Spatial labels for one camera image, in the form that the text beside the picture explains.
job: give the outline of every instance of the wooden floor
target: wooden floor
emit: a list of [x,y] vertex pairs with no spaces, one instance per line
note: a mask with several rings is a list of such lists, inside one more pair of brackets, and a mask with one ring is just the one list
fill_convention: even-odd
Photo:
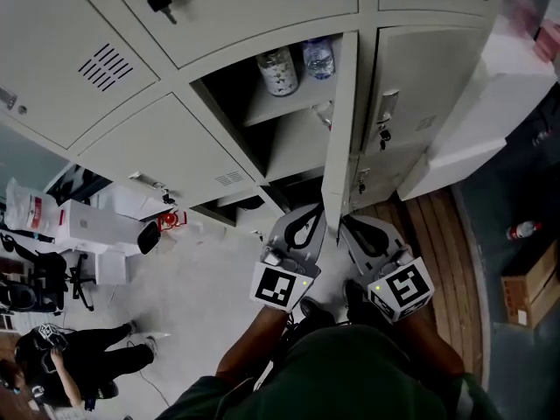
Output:
[[436,292],[426,315],[439,335],[463,357],[480,382],[482,330],[473,264],[451,192],[438,190],[401,202],[397,197],[357,210],[392,223],[421,256]]

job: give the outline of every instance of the white floor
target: white floor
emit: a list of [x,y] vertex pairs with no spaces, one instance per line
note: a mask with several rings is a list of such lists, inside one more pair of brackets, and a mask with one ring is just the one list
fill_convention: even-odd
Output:
[[[128,285],[93,287],[94,312],[68,300],[66,315],[56,319],[74,329],[110,328],[136,319],[146,331],[169,333],[159,341],[157,361],[143,371],[169,403],[200,376],[214,373],[221,356],[260,309],[249,300],[249,286],[262,244],[227,232],[221,240],[202,244],[192,236],[183,238],[164,252],[171,246],[133,257]],[[357,272],[343,241],[337,248],[327,235],[318,265],[323,273],[309,294],[336,311],[344,305],[342,282]],[[99,401],[87,418],[147,420],[165,409],[158,392],[139,374],[121,376],[116,383],[120,395]]]

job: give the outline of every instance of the plastic bag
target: plastic bag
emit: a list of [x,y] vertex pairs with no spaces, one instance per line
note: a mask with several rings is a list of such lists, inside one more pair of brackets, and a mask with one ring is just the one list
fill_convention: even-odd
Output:
[[11,178],[6,187],[4,221],[11,230],[28,230],[53,236],[60,209],[53,196],[20,186]]

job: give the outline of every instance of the white sneaker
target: white sneaker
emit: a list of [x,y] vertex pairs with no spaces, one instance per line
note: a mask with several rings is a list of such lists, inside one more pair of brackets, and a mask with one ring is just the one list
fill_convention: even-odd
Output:
[[158,343],[156,342],[153,336],[148,336],[144,344],[150,348],[151,352],[154,355],[154,361],[155,361],[156,358],[158,357]]

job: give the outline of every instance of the black pants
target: black pants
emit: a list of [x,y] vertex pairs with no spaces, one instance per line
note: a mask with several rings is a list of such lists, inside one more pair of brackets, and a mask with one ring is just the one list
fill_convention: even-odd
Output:
[[89,363],[90,365],[80,366],[80,368],[89,368],[89,371],[94,374],[83,376],[86,379],[93,376],[98,382],[111,382],[117,376],[133,374],[154,361],[154,355],[148,346],[142,344],[111,352],[105,351],[126,338],[129,333],[130,325],[127,324],[110,330],[82,330],[69,333],[66,335],[68,348],[64,353],[65,360],[68,351],[76,361],[82,364]]

